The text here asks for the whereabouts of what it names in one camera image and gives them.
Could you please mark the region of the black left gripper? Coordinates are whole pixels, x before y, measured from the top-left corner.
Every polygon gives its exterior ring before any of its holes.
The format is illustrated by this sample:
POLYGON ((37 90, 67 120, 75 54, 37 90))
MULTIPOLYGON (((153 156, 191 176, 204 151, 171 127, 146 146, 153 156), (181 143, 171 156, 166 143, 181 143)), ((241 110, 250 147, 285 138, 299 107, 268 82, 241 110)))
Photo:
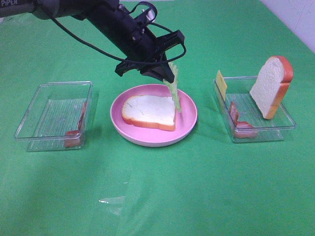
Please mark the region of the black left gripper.
POLYGON ((160 81, 174 82, 165 51, 179 44, 184 45, 180 30, 156 37, 147 27, 144 14, 132 18, 126 13, 108 14, 105 18, 105 36, 125 55, 115 68, 122 76, 136 69, 140 74, 160 81))

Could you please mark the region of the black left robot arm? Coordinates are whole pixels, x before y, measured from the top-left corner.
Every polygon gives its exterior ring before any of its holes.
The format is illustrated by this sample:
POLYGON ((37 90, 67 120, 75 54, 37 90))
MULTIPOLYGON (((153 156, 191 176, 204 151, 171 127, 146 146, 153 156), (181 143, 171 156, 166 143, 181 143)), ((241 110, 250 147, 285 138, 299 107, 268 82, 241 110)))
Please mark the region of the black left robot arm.
POLYGON ((120 61, 115 69, 119 76, 136 69, 144 76, 173 83, 172 60, 167 59, 166 51, 184 45, 185 37, 180 30, 169 30, 168 34, 156 37, 148 29, 148 25, 154 25, 158 14, 156 7, 147 1, 138 5, 147 9, 133 18, 131 14, 134 11, 128 10, 118 0, 2 0, 0 16, 31 13, 42 20, 50 19, 77 41, 120 61), (70 32, 57 21, 57 18, 66 16, 81 21, 87 19, 126 55, 126 59, 114 57, 70 32))

